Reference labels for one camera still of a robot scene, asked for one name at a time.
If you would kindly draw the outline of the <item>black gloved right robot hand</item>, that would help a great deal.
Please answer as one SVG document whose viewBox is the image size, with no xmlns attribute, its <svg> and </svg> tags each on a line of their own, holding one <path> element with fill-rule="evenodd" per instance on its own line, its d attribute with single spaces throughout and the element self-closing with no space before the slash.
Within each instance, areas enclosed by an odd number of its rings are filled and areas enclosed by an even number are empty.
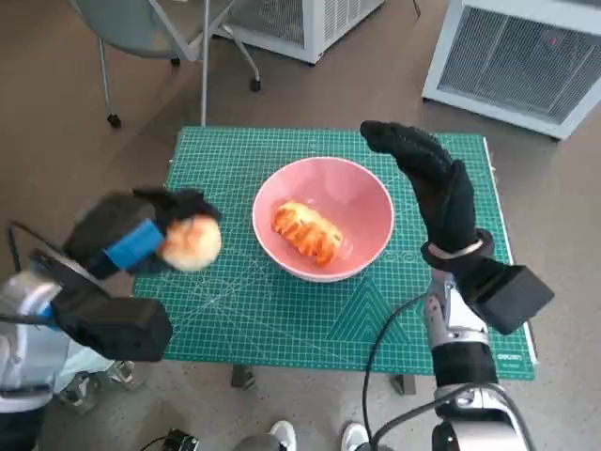
<svg viewBox="0 0 601 451">
<path fill-rule="evenodd" d="M 466 166 L 452 158 L 435 136 L 375 120 L 365 120 L 360 133 L 372 151 L 391 155 L 408 178 L 431 244 L 452 255 L 478 241 Z"/>
</svg>

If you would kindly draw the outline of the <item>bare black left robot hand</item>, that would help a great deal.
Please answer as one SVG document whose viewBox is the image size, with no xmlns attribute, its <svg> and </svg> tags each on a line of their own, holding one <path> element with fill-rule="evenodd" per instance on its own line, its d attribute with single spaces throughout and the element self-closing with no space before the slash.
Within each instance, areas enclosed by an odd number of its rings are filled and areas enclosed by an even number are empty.
<svg viewBox="0 0 601 451">
<path fill-rule="evenodd" d="M 110 193 L 63 244 L 94 277 L 199 272 L 222 250 L 220 212 L 194 189 L 137 188 Z"/>
</svg>

